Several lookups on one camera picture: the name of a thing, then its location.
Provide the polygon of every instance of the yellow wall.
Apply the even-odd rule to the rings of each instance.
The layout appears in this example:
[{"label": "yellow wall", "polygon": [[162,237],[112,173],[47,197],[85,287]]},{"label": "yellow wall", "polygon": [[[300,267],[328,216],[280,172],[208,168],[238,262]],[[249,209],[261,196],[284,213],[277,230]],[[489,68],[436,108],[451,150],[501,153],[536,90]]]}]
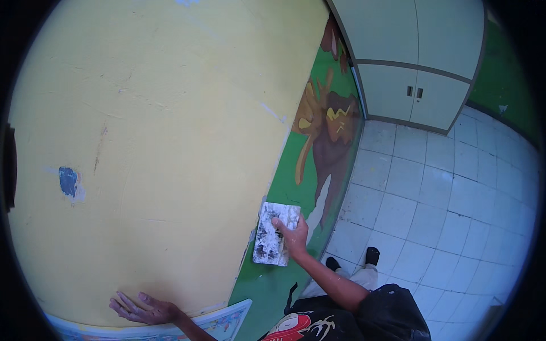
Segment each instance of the yellow wall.
[{"label": "yellow wall", "polygon": [[108,308],[116,290],[192,315],[227,304],[327,18],[321,0],[57,6],[9,119],[13,241],[47,313],[134,325]]}]

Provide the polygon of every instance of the black shirt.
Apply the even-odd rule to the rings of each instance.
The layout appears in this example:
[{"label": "black shirt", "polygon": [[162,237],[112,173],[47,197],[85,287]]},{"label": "black shirt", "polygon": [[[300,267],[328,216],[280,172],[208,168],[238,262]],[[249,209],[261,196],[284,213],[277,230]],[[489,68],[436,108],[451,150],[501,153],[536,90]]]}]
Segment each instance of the black shirt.
[{"label": "black shirt", "polygon": [[260,340],[430,341],[430,332],[410,291],[387,284],[370,293],[356,314],[329,296],[297,300]]}]

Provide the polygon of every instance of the beige pants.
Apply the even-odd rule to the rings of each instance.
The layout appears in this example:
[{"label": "beige pants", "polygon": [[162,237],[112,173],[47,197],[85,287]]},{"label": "beige pants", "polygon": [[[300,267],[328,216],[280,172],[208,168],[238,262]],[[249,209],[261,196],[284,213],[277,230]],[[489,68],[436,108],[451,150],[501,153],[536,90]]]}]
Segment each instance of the beige pants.
[{"label": "beige pants", "polygon": [[[348,278],[353,282],[359,284],[364,289],[376,290],[377,289],[377,269],[373,264],[366,264],[364,268],[357,271],[354,275],[349,275],[349,273],[342,268],[336,270],[336,273],[341,277]],[[305,290],[301,293],[299,298],[310,298],[317,296],[324,296],[326,292],[312,280]]]}]

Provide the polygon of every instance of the cabinet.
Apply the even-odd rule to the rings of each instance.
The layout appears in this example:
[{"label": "cabinet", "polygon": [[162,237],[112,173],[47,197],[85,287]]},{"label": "cabinet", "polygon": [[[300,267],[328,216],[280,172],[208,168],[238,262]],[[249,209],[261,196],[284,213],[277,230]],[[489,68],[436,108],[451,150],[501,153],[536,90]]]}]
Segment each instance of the cabinet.
[{"label": "cabinet", "polygon": [[474,77],[482,48],[484,8],[477,0],[415,0],[419,65]]},{"label": "cabinet", "polygon": [[409,121],[417,71],[386,65],[360,64],[360,77],[369,113]]},{"label": "cabinet", "polygon": [[359,64],[368,113],[448,130],[469,84],[426,71]]},{"label": "cabinet", "polygon": [[479,68],[483,3],[327,1],[360,76],[367,115],[447,134]]},{"label": "cabinet", "polygon": [[448,130],[469,87],[470,84],[453,78],[417,71],[416,91],[408,121]]},{"label": "cabinet", "polygon": [[417,64],[413,0],[335,0],[355,59]]}]

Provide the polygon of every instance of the foot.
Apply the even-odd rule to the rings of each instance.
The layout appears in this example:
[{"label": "foot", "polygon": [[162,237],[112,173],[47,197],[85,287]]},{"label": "foot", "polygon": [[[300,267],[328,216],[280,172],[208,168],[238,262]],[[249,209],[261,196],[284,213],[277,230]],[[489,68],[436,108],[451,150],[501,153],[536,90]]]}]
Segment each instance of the foot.
[{"label": "foot", "polygon": [[328,257],[328,259],[326,259],[326,267],[332,271],[336,271],[341,266],[334,257]]},{"label": "foot", "polygon": [[373,246],[370,246],[366,251],[366,264],[373,264],[377,266],[379,261],[379,250]]}]

